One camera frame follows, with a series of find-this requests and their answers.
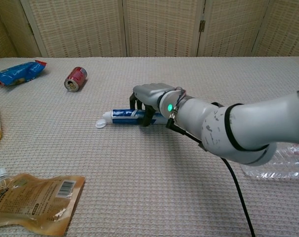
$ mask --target green led light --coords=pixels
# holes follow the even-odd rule
[[[168,111],[170,112],[172,110],[172,104],[168,105]]]

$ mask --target snack bag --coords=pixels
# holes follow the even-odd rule
[[[82,176],[39,179],[19,174],[2,178],[0,226],[16,224],[38,234],[62,236],[84,182]]]
[[[33,80],[46,66],[45,62],[23,63],[0,71],[0,85],[17,85]]]

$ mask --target white textured tablecloth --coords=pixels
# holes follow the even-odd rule
[[[0,70],[30,61],[0,59]],[[86,183],[67,236],[250,236],[238,194],[220,158],[156,125],[95,128],[105,111],[128,108],[135,85],[165,82],[225,105],[299,90],[299,57],[42,58],[37,79],[0,86],[0,167],[41,178],[83,175]],[[75,66],[88,72],[68,92]],[[237,174],[258,237],[299,237],[299,180]],[[36,236],[20,226],[0,236]]]

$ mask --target white bottle cap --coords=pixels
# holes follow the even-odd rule
[[[112,123],[112,118],[111,118],[111,116],[112,116],[111,111],[105,112],[105,113],[103,114],[103,118],[104,118],[105,121],[108,122],[108,123]]]
[[[8,173],[5,168],[0,168],[0,178],[8,176]]]
[[[105,121],[105,119],[99,119],[99,120],[96,122],[95,126],[96,126],[97,128],[104,128],[104,127],[106,126],[106,121]]]

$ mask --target soda can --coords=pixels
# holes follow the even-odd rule
[[[78,91],[85,82],[87,72],[84,68],[75,67],[65,80],[65,87],[68,91]]]

